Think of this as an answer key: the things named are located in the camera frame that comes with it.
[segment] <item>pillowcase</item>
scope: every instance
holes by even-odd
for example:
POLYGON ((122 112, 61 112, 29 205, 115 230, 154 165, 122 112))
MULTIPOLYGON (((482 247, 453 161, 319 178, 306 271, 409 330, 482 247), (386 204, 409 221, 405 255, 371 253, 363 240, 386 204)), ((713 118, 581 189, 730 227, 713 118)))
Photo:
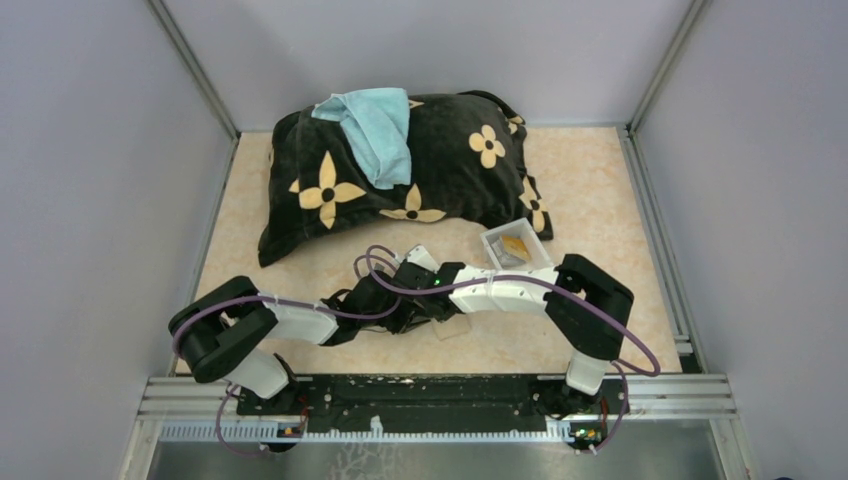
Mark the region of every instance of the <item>pillowcase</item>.
POLYGON ((553 238, 524 165, 524 120, 491 93, 410 96, 412 183, 391 190, 368 182, 341 126, 312 118, 313 108, 274 127, 261 266, 310 238, 380 218, 429 223, 460 217, 487 228, 527 218, 540 239, 553 238))

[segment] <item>clear plastic container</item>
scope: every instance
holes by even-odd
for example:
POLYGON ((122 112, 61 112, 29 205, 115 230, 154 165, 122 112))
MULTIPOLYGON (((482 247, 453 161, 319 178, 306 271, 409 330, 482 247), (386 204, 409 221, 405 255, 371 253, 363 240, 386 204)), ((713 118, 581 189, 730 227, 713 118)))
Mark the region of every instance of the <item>clear plastic container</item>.
POLYGON ((533 227, 530 226, 530 222, 526 218, 486 230, 480 234, 480 239, 483 240, 483 248, 486 249, 489 262, 498 270, 538 270, 540 268, 554 266, 551 258, 548 256, 548 252, 545 251, 545 247, 542 246, 542 242, 539 241, 539 237, 533 231, 533 227), (498 260, 498 256, 495 254, 495 250, 492 248, 492 245, 500 239, 501 235, 520 238, 524 242, 527 252, 530 254, 530 261, 514 267, 502 266, 498 260))

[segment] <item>white wall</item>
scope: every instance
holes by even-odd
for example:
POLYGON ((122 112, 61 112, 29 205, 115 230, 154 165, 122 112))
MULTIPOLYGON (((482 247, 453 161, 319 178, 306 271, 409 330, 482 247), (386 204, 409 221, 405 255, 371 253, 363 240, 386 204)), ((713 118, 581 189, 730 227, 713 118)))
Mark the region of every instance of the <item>white wall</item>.
POLYGON ((848 478, 848 2, 716 1, 641 134, 764 479, 848 478))
POLYGON ((690 0, 166 0, 241 130, 330 93, 490 90, 542 123, 630 119, 690 0))
POLYGON ((0 9, 0 478, 114 478, 229 140, 141 0, 0 9))

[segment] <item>yellow flower print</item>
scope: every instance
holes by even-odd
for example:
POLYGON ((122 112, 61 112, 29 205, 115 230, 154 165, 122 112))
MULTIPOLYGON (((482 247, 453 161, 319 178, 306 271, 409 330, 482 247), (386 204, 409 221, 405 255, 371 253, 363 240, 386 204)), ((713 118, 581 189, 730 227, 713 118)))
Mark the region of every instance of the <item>yellow flower print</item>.
POLYGON ((416 222, 435 222, 445 216, 441 210, 421 210, 421 192, 418 185, 413 184, 406 194, 406 209, 380 210, 380 213, 397 220, 415 220, 416 222))
MULTIPOLYGON (((300 190, 300 182, 297 180, 289 188, 291 192, 296 190, 300 190)), ((365 190, 352 183, 336 184, 336 166, 333 164, 333 157, 327 151, 318 171, 318 186, 300 191, 298 201, 300 201, 300 208, 304 210, 320 208, 318 218, 325 227, 330 229, 333 228, 336 220, 336 203, 346 203, 363 195, 365 190)))
MULTIPOLYGON (((501 110, 501 107, 498 107, 498 111, 501 112, 501 114, 503 114, 504 118, 506 118, 506 114, 503 113, 503 110, 501 110)), ((509 134, 515 135, 515 132, 518 131, 518 126, 524 125, 524 119, 521 118, 521 115, 516 115, 512 118, 507 118, 506 124, 507 124, 507 126, 509 126, 509 134)))
POLYGON ((506 155, 503 144, 495 135, 495 129, 489 125, 483 125, 480 133, 472 133, 468 137, 468 145, 475 152, 480 152, 480 163, 485 168, 494 168, 498 157, 506 155))
POLYGON ((533 230, 537 233, 541 232, 545 229, 545 215, 544 213, 548 211, 548 207, 545 206, 545 202, 536 195, 536 191, 533 190, 533 186, 530 185, 530 177, 524 177, 524 193, 518 196, 518 199, 521 200, 521 203, 524 204, 525 207, 529 208, 532 211, 533 215, 533 230))

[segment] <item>beige floor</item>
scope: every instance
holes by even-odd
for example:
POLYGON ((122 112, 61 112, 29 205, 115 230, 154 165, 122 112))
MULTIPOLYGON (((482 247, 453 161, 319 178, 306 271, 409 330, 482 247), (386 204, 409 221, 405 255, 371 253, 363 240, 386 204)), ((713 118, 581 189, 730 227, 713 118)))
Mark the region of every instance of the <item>beige floor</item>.
MULTIPOLYGON (((530 128, 525 146, 530 173, 551 211, 554 240, 545 247, 555 263, 580 253, 633 290, 628 327, 657 355, 664 371, 679 372, 660 287, 639 212, 612 128, 530 128)), ((405 252, 421 243, 437 261, 487 266, 479 234, 460 219, 436 224, 385 220, 312 240, 261 269, 256 245, 268 214, 270 133, 244 134, 213 233, 198 296, 235 275, 262 290, 316 300, 352 287, 352 260, 373 243, 405 252)), ((300 341, 266 341, 298 373, 527 373, 564 372, 572 348, 547 318, 478 313, 456 322, 460 335, 445 338, 431 326, 404 335, 361 332, 355 341, 318 347, 300 341)), ((450 330, 450 325, 442 328, 450 330)), ((649 364, 625 342, 622 358, 649 364)), ((185 371, 181 365, 178 370, 185 371)))

